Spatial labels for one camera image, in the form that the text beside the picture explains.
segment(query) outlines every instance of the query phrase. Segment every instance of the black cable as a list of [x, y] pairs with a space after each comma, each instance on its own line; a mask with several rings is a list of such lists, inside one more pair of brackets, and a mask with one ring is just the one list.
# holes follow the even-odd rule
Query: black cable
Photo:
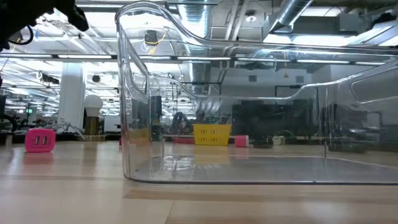
[[27, 40], [26, 42], [22, 42], [22, 43], [16, 42], [16, 41], [13, 41], [13, 40], [8, 40], [8, 42], [10, 42], [12, 44], [16, 44], [16, 45], [27, 45], [27, 44], [30, 44], [33, 41], [34, 34], [33, 34], [32, 28], [30, 28], [30, 26], [26, 26], [26, 27], [29, 29], [29, 34], [30, 34], [29, 40]]

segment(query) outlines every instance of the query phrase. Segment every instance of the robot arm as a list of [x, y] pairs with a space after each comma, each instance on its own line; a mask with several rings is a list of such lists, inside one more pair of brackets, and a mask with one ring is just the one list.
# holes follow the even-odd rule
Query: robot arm
[[[44, 13], [53, 13], [56, 8], [68, 17], [70, 24], [81, 31], [88, 30], [84, 12], [75, 6], [75, 0], [0, 0], [0, 51], [9, 49], [10, 37], [25, 26], [35, 26], [36, 19]], [[30, 29], [30, 39], [21, 45], [28, 44], [33, 39]]]

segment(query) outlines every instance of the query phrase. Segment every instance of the pink box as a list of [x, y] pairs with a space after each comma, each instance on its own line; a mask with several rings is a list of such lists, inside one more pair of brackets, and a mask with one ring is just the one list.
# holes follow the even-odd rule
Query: pink box
[[249, 136], [235, 136], [235, 147], [247, 147]]
[[44, 128], [32, 128], [25, 137], [27, 152], [51, 152], [55, 146], [55, 131]]

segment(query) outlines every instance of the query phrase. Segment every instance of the yellow plastic basket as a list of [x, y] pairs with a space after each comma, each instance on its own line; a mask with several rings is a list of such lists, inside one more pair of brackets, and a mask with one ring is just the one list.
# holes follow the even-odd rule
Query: yellow plastic basket
[[195, 144], [207, 146], [227, 146], [230, 124], [194, 124]]

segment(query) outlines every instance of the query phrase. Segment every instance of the transparent plastic container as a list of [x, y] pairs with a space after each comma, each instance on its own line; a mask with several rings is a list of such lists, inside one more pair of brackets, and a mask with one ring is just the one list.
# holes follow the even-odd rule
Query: transparent plastic container
[[[126, 178], [398, 183], [397, 50], [209, 40], [146, 1], [116, 23]], [[194, 124], [230, 124], [228, 146], [194, 144]]]

